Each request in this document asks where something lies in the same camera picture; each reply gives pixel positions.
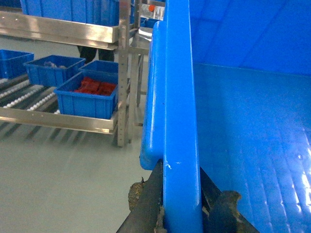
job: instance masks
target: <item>red components in crate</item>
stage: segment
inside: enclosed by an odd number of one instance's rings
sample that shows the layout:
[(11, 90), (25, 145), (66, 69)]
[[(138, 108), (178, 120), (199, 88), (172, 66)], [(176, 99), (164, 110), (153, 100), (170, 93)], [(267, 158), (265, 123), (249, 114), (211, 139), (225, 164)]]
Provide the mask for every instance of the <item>red components in crate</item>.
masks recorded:
[(116, 86), (113, 83), (100, 82), (89, 77), (84, 77), (81, 81), (81, 86), (74, 92), (110, 96)]

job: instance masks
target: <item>blue tub wall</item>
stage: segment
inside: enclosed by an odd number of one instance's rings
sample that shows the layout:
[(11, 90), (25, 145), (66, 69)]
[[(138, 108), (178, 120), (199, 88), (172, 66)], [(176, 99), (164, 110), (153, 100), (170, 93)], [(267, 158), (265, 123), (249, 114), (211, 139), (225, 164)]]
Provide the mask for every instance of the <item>blue tub wall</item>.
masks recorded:
[(190, 0), (193, 61), (311, 74), (311, 1)]

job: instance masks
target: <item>blue crate rim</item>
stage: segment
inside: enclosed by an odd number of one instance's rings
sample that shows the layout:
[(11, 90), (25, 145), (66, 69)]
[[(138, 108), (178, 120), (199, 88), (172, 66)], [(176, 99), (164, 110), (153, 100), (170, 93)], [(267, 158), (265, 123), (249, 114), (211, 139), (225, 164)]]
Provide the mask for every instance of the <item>blue crate rim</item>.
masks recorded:
[(25, 57), (25, 56), (29, 56), (29, 55), (35, 55), (35, 54), (32, 53), (32, 52), (25, 52), (25, 51), (15, 51), (15, 50), (0, 50), (0, 51), (9, 51), (9, 52), (26, 53), (26, 54), (24, 54), (24, 55), (17, 56), (17, 57), (12, 57), (12, 58), (9, 58), (9, 59), (0, 59), (0, 61), (10, 61), (10, 60), (17, 59), (17, 58), (19, 58), (19, 57)]
[(85, 64), (84, 66), (80, 67), (79, 70), (92, 70), (92, 69), (85, 69), (85, 67), (91, 65), (92, 63), (98, 63), (98, 62), (99, 62), (99, 63), (103, 62), (103, 63), (111, 63), (111, 64), (112, 64), (112, 63), (116, 63), (116, 64), (118, 64), (117, 62), (95, 60), (95, 61), (91, 61), (91, 62)]
[(113, 97), (117, 95), (117, 91), (118, 91), (118, 84), (116, 86), (116, 88), (113, 90), (113, 92), (111, 93), (110, 96), (101, 96), (101, 95), (94, 95), (94, 94), (87, 94), (87, 93), (78, 93), (78, 92), (73, 92), (73, 91), (63, 91), (63, 90), (59, 90), (61, 89), (63, 86), (67, 85), (67, 83), (70, 83), (73, 79), (75, 79), (76, 77), (80, 76), (80, 75), (84, 76), (84, 73), (79, 72), (76, 75), (72, 76), (70, 79), (68, 79), (66, 82), (64, 82), (61, 86), (59, 86), (58, 88), (56, 88), (54, 90), (54, 93), (56, 93), (57, 95), (66, 95), (66, 96), (75, 96), (75, 97), (83, 97), (83, 98), (88, 98), (88, 99), (101, 99), (101, 100), (113, 100)]
[[(66, 67), (66, 69), (64, 68), (59, 68), (59, 67), (45, 67), (45, 66), (41, 66), (41, 65), (35, 65), (35, 64), (32, 64), (36, 61), (39, 61), (39, 60), (42, 60), (42, 59), (46, 59), (48, 57), (52, 57), (52, 56), (57, 56), (57, 57), (63, 57), (63, 58), (75, 58), (75, 59), (80, 59), (79, 61), (77, 61), (76, 63), (72, 64), (71, 66), (69, 67)], [(50, 56), (46, 56), (46, 57), (41, 57), (39, 59), (36, 59), (36, 60), (33, 60), (33, 61), (30, 61), (30, 62), (25, 62), (23, 65), (24, 66), (35, 66), (35, 67), (43, 67), (45, 69), (52, 69), (52, 70), (67, 70), (67, 69), (70, 69), (72, 68), (73, 66), (75, 66), (76, 64), (82, 62), (82, 61), (86, 61), (85, 58), (80, 58), (80, 57), (67, 57), (67, 56), (61, 56), (61, 55), (50, 55)]]

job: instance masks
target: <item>metal upright post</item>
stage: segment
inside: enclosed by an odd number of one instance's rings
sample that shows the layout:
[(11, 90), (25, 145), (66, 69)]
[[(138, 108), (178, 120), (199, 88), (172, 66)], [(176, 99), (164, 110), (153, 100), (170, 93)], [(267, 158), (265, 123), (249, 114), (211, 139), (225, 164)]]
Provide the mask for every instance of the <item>metal upright post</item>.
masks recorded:
[(130, 0), (120, 0), (119, 20), (119, 103), (118, 103), (118, 146), (123, 147), (126, 139), (126, 99), (127, 99), (127, 68), (129, 47), (129, 16)]
[(130, 107), (128, 117), (128, 140), (132, 142), (134, 123), (135, 123), (135, 109), (137, 101), (137, 87), (138, 87), (138, 67), (141, 61), (141, 55), (132, 53), (131, 61), (131, 88), (130, 88)]
[(135, 0), (134, 28), (140, 27), (141, 0)]

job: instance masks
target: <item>metal shelf frame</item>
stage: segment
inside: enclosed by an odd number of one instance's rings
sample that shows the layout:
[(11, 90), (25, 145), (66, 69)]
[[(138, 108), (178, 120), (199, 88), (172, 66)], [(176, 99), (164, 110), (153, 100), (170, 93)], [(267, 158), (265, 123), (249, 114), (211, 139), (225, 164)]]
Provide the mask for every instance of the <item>metal shelf frame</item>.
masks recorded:
[[(2, 106), (0, 107), (0, 120), (96, 133), (114, 134), (117, 132), (118, 146), (123, 147), (127, 143), (128, 134), (132, 135), (133, 133), (133, 127), (129, 127), (129, 125), (133, 125), (132, 119), (129, 120), (131, 106), (128, 107), (126, 104), (132, 88), (127, 71), (129, 68), (128, 55), (130, 50), (135, 50), (130, 47), (129, 39), (135, 35), (139, 28), (140, 7), (141, 0), (136, 0), (135, 22), (131, 25), (129, 22), (131, 1), (120, 0), (120, 22), (119, 26), (115, 27), (28, 16), (23, 15), (18, 9), (0, 7), (0, 34), (2, 35), (119, 51), (119, 102), (111, 119), (55, 114), (53, 111), (57, 109), (56, 96), (34, 111), (30, 111), (29, 107), (32, 104), (36, 104), (37, 101), (39, 105), (40, 100), (47, 97), (47, 90), (49, 93), (52, 92), (51, 88), (42, 88), (35, 94), (28, 95), (17, 106), (4, 107), (3, 99), (0, 99)], [(21, 85), (25, 80), (27, 80), (27, 76), (15, 78), (13, 81), (0, 80), (0, 93)], [(23, 87), (23, 92), (19, 92), (22, 89), (20, 88), (5, 96), (6, 100), (21, 99), (22, 95), (27, 95), (27, 91), (32, 93), (32, 88), (34, 86), (29, 84), (25, 88)]]

